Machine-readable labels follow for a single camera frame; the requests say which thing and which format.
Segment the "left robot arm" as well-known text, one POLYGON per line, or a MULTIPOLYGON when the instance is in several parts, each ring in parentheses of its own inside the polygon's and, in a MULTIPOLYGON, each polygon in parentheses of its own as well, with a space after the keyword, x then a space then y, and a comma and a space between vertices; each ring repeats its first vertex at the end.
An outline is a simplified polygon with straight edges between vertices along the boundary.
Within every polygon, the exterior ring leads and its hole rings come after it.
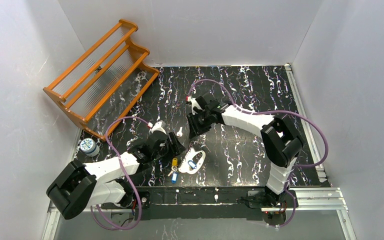
POLYGON ((66 220, 91 206, 126 205, 136 198, 128 177, 150 168, 154 161, 170 161, 185 150, 174 132, 157 130, 120 157, 89 163, 69 162, 47 188, 46 195, 66 220))

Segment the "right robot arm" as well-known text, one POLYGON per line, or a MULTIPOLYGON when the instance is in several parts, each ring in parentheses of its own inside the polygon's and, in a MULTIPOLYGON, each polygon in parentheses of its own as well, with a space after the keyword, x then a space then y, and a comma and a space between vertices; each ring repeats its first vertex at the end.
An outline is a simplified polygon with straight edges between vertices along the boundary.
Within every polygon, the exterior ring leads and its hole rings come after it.
POLYGON ((205 134, 215 124, 237 127, 261 138, 271 162, 265 189, 275 196, 284 193, 292 167, 305 144, 286 115, 256 114, 207 95, 188 96, 186 102, 191 106, 191 113, 187 115, 190 139, 205 134))

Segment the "blue key tag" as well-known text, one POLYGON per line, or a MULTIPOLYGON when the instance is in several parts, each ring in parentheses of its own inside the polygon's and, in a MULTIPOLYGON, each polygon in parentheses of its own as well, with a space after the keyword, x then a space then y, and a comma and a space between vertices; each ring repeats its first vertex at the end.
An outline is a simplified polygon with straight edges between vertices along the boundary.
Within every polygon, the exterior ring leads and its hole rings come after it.
POLYGON ((172 175, 171 175, 171 183, 175 184, 177 182, 177 179, 178 179, 178 173, 177 172, 172 173, 172 175))

